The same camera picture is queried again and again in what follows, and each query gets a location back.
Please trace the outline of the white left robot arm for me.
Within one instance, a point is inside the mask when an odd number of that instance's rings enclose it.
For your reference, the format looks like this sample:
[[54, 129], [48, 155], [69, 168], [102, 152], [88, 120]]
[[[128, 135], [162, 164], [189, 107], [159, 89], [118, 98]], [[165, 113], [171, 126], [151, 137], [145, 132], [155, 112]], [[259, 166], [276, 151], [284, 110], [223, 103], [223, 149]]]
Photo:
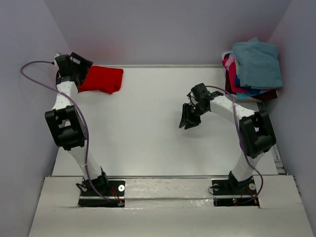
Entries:
[[83, 182], [77, 187], [83, 191], [104, 195], [110, 184], [106, 173], [89, 151], [89, 133], [86, 121], [74, 102], [93, 63], [78, 54], [56, 54], [54, 65], [56, 90], [53, 108], [45, 113], [45, 120], [58, 147], [67, 151], [83, 172]]

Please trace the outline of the red t shirt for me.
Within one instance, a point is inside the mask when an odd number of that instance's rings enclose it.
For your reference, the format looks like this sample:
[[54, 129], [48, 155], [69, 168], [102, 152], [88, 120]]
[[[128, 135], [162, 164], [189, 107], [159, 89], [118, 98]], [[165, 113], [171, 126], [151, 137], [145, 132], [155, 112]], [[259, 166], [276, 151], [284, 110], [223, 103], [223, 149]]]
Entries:
[[101, 91], [113, 94], [121, 89], [123, 69], [91, 66], [79, 92]]

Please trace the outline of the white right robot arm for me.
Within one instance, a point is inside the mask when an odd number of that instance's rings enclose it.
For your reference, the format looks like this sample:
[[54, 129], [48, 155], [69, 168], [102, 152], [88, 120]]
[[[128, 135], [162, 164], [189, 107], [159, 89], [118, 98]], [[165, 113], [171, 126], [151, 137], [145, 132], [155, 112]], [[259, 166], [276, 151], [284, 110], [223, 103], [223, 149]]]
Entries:
[[236, 126], [241, 155], [227, 180], [212, 184], [212, 188], [215, 195], [220, 192], [241, 194], [251, 183], [259, 160], [276, 144], [269, 114], [237, 104], [227, 91], [218, 87], [210, 92], [204, 83], [195, 85], [187, 97], [190, 101], [182, 106], [179, 128], [187, 130], [199, 126], [200, 117], [207, 112], [218, 114]]

